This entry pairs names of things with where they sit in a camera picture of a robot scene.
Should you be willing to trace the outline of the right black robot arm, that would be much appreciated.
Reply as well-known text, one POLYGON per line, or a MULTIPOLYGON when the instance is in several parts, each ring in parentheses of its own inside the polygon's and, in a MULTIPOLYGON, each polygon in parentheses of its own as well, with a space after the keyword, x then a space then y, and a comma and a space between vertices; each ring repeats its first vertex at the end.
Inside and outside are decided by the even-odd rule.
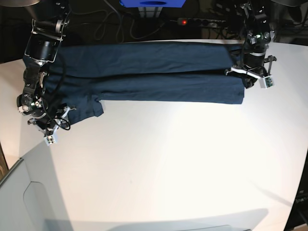
POLYGON ((66 104, 56 108, 52 101, 66 75, 63 57, 62 76, 50 93, 46 92, 45 81, 49 76, 49 65, 56 60, 58 50, 65 37, 71 8, 67 0, 28 0, 23 7, 32 17, 32 30, 24 56, 29 63, 24 71, 24 88, 16 99, 18 111, 29 116, 28 124, 34 125, 44 135, 47 145, 57 142, 58 129, 70 130, 66 104))

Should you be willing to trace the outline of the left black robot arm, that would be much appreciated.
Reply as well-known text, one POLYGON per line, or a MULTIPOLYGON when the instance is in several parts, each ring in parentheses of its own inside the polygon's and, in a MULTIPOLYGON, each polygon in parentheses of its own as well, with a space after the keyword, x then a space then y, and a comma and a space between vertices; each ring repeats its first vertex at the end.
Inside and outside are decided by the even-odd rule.
POLYGON ((274 86, 271 74, 272 63, 277 61, 273 55, 267 56, 269 44, 274 40, 275 31, 262 0, 233 0, 230 11, 233 24, 239 24, 239 35, 244 38, 242 47, 231 51, 239 57, 236 64, 225 70, 225 75, 240 77, 245 88, 259 82, 262 89, 274 86))

